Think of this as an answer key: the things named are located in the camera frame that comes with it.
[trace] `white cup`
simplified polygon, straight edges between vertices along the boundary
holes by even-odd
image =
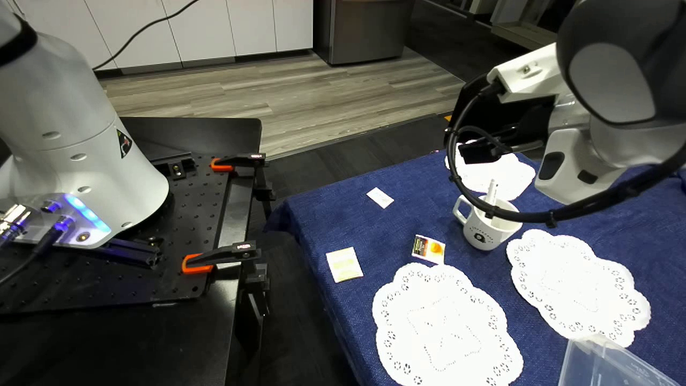
[[[498,200],[498,209],[519,212],[510,202]],[[453,209],[455,219],[464,224],[466,240],[481,252],[494,252],[507,243],[512,235],[522,230],[522,224],[507,222],[500,217],[489,219],[482,210],[474,209],[468,197],[459,197]]]

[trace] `paper doily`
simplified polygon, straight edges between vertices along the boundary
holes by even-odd
[[[408,265],[374,298],[377,355],[399,385],[510,385],[524,359],[500,304],[453,266]]]
[[[649,325],[649,303],[626,266],[596,257],[579,238],[530,230],[508,245],[517,291],[573,342],[628,347]]]
[[[503,200],[517,200],[534,181],[534,168],[522,163],[514,155],[504,155],[495,163],[466,163],[462,155],[455,159],[455,168],[464,183],[478,193],[487,193],[491,181],[498,181]]]

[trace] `table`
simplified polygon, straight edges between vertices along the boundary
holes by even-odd
[[[374,186],[394,197],[394,204],[387,210],[374,204],[368,197]],[[414,235],[445,240],[446,265],[464,271],[476,288],[503,304],[508,333],[526,360],[514,385],[557,385],[566,339],[556,335],[517,295],[504,248],[481,254],[464,240],[450,215],[456,196],[445,168],[445,153],[435,153],[289,197],[272,215],[270,228],[287,230],[301,243],[361,385],[393,385],[377,359],[371,301],[385,283],[393,281],[398,268],[419,263],[410,257]],[[517,207],[542,210],[554,202],[530,190]],[[684,385],[686,196],[682,181],[669,179],[642,197],[560,224],[549,233],[584,238],[596,255],[628,266],[638,289],[652,303],[652,322],[638,333],[631,352]],[[357,250],[364,276],[338,285],[327,254],[346,248]]]
[[[124,119],[148,159],[257,153],[260,120]],[[254,176],[235,179],[216,245],[246,238]],[[238,281],[177,306],[0,317],[0,385],[228,385]]]

